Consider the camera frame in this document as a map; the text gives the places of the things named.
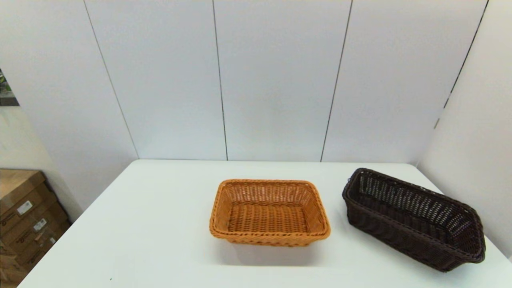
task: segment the dark brown wicker basket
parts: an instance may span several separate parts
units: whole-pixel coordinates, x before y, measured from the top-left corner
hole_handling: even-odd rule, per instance
[[[350,224],[439,271],[485,257],[482,223],[466,204],[364,168],[343,190]]]

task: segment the wall panel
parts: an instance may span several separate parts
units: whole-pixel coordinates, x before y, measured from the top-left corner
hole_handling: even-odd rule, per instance
[[[225,160],[212,1],[86,1],[141,158]]]
[[[349,7],[215,1],[229,160],[320,160]]]
[[[485,0],[354,0],[323,161],[416,163]]]

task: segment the basket rim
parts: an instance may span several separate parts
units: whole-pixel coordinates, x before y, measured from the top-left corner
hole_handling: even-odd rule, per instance
[[[307,232],[243,232],[243,231],[227,231],[227,230],[221,230],[217,227],[216,224],[216,213],[218,209],[218,204],[220,201],[220,195],[223,190],[223,188],[232,183],[262,183],[262,182],[269,182],[269,183],[280,183],[280,184],[302,184],[307,185],[311,188],[311,193],[315,197],[315,203],[317,208],[320,210],[320,215],[322,217],[322,224],[323,229],[320,232],[315,233],[307,233]],[[327,213],[324,209],[324,206],[322,204],[322,201],[320,199],[320,194],[318,192],[318,189],[316,186],[306,180],[281,180],[281,179],[227,179],[222,181],[219,184],[219,188],[217,189],[217,194],[215,196],[215,202],[214,202],[214,208],[211,211],[211,217],[210,217],[210,224],[209,224],[210,232],[212,235],[214,235],[217,238],[222,239],[229,239],[232,236],[252,236],[252,237],[259,237],[259,236],[279,236],[279,237],[308,237],[314,240],[322,240],[327,237],[329,237],[331,233],[331,227],[329,225],[329,219],[327,218]]]
[[[368,172],[368,173],[372,173],[374,175],[377,175],[379,177],[382,177],[382,178],[387,178],[388,180],[393,180],[399,184],[403,184],[403,185],[406,185],[406,186],[409,186],[411,188],[414,188],[415,191],[417,193],[422,193],[424,195],[428,195],[429,197],[434,197],[434,198],[437,198],[437,200],[441,200],[441,201],[444,201],[444,202],[447,202],[447,203],[450,203],[450,204],[454,204],[454,205],[458,205],[458,206],[462,206],[463,208],[465,208],[466,210],[468,210],[468,212],[470,213],[474,223],[476,224],[477,226],[477,233],[478,233],[478,238],[479,238],[479,249],[478,249],[478,252],[476,253],[468,253],[468,252],[465,252],[461,249],[458,249],[452,245],[449,245],[437,238],[434,238],[428,234],[425,234],[423,232],[420,232],[418,230],[415,230],[415,229],[412,229],[410,228],[409,226],[407,225],[404,225],[388,216],[386,216],[385,214],[382,214],[382,213],[379,213],[378,211],[375,211],[375,210],[372,210],[362,204],[360,204],[359,202],[355,201],[352,197],[350,197],[349,193],[348,193],[348,190],[351,188],[351,186],[353,185],[354,183],[354,179],[357,178],[361,172]],[[418,185],[415,185],[415,184],[412,184],[412,183],[409,183],[409,182],[406,182],[406,181],[403,181],[403,180],[400,180],[400,179],[397,179],[395,177],[392,177],[392,176],[389,176],[389,175],[386,175],[386,174],[383,174],[383,173],[380,173],[380,172],[377,172],[377,171],[374,171],[374,170],[371,170],[371,169],[367,169],[367,168],[358,168],[357,170],[354,171],[354,173],[352,174],[352,176],[349,178],[349,181],[347,183],[347,185],[345,186],[344,190],[343,190],[343,199],[351,204],[351,205],[354,205],[356,206],[358,209],[360,210],[364,210],[366,211],[367,213],[371,214],[372,216],[375,216],[375,217],[378,217],[380,218],[381,220],[387,222],[388,224],[398,228],[398,229],[401,229],[401,230],[405,230],[409,233],[412,233],[412,235],[414,237],[417,237],[417,238],[421,238],[423,240],[427,240],[429,241],[431,244],[433,244],[434,246],[436,246],[437,248],[439,249],[442,249],[442,250],[445,250],[449,253],[453,253],[455,254],[455,256],[461,258],[461,259],[464,259],[466,261],[469,261],[469,262],[472,262],[472,263],[480,263],[484,260],[485,258],[485,239],[484,239],[484,234],[483,234],[483,226],[482,226],[482,222],[480,220],[480,217],[478,216],[477,212],[471,208],[469,205],[467,204],[464,204],[462,202],[459,202],[455,199],[452,199],[452,198],[449,198],[448,196],[445,196],[443,194],[440,194],[440,193],[436,193],[432,190],[429,190],[429,189],[426,189],[424,187],[421,187],[421,186],[418,186]]]

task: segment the panel seam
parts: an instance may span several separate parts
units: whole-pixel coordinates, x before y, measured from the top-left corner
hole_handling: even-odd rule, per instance
[[[89,18],[89,24],[91,24],[91,29],[93,30],[94,39],[96,40],[96,45],[98,46],[99,54],[101,55],[101,60],[103,61],[103,66],[105,67],[106,74],[109,77],[110,86],[112,87],[112,91],[114,92],[114,96],[116,97],[117,106],[119,107],[119,110],[121,111],[121,116],[123,117],[124,124],[126,125],[126,129],[128,130],[128,135],[130,136],[130,140],[132,141],[133,149],[135,150],[137,159],[140,159],[139,152],[137,151],[137,147],[135,146],[135,142],[133,141],[132,133],[130,132],[130,128],[128,127],[128,123],[126,122],[126,117],[124,116],[123,109],[121,108],[121,104],[119,103],[119,98],[117,97],[116,89],[114,88],[114,84],[112,83],[112,78],[110,77],[109,69],[106,67],[105,58],[103,57],[103,52],[101,52],[101,47],[98,42],[98,37],[96,37],[96,31],[94,31],[93,22],[91,21],[91,16],[89,15],[89,10],[87,9],[86,0],[83,0],[83,5],[86,8],[87,17]]]
[[[221,61],[220,61],[220,57],[219,57],[219,41],[217,39],[217,20],[215,18],[215,0],[211,0],[211,5],[213,7],[213,12],[214,12],[215,45],[217,47],[217,65],[219,67],[219,86],[220,86],[220,92],[221,92],[222,125],[224,127],[224,145],[226,147],[226,161],[229,161],[228,156],[227,156],[226,120],[224,117],[224,99],[222,97]]]
[[[339,70],[342,66],[343,51],[345,50],[345,42],[347,41],[347,34],[349,32],[350,14],[352,13],[352,4],[353,3],[354,3],[354,0],[351,0],[350,8],[349,8],[349,16],[347,18],[347,26],[345,27],[345,35],[343,36],[342,53],[339,56],[338,73],[336,74],[336,82],[334,83],[334,92],[332,93],[331,109],[329,110],[329,118],[327,119],[327,127],[325,130],[324,145],[322,146],[322,154],[320,155],[320,162],[322,162],[322,160],[324,158],[325,143],[327,141],[327,132],[329,132],[329,123],[331,122],[332,106],[334,104],[334,96],[336,95],[336,88],[338,86]]]

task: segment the box label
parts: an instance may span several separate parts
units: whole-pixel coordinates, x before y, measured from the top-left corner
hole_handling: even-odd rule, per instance
[[[26,211],[29,211],[30,208],[32,208],[33,205],[30,201],[27,201],[25,203],[23,203],[20,207],[18,207],[18,209],[16,209],[18,211],[18,213],[20,215],[23,215]]]
[[[46,219],[41,219],[38,223],[36,223],[36,225],[34,225],[34,230],[37,232],[39,230],[41,230],[45,225],[46,225],[47,221]]]

